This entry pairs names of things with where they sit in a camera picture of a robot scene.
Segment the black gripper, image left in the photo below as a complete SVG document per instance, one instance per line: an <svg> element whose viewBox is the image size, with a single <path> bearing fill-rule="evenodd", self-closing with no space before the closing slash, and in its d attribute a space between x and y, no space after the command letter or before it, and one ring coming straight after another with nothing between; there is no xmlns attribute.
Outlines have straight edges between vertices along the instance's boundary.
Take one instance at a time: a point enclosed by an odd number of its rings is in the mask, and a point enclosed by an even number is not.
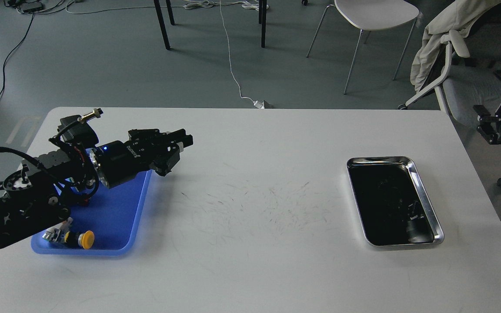
<svg viewBox="0 0 501 313"><path fill-rule="evenodd" d="M159 129L128 131L125 143L111 143L94 148L94 168L106 188L133 180L140 172L154 170L166 176L180 160L181 147L193 145L193 136L185 129L161 132Z"/></svg>

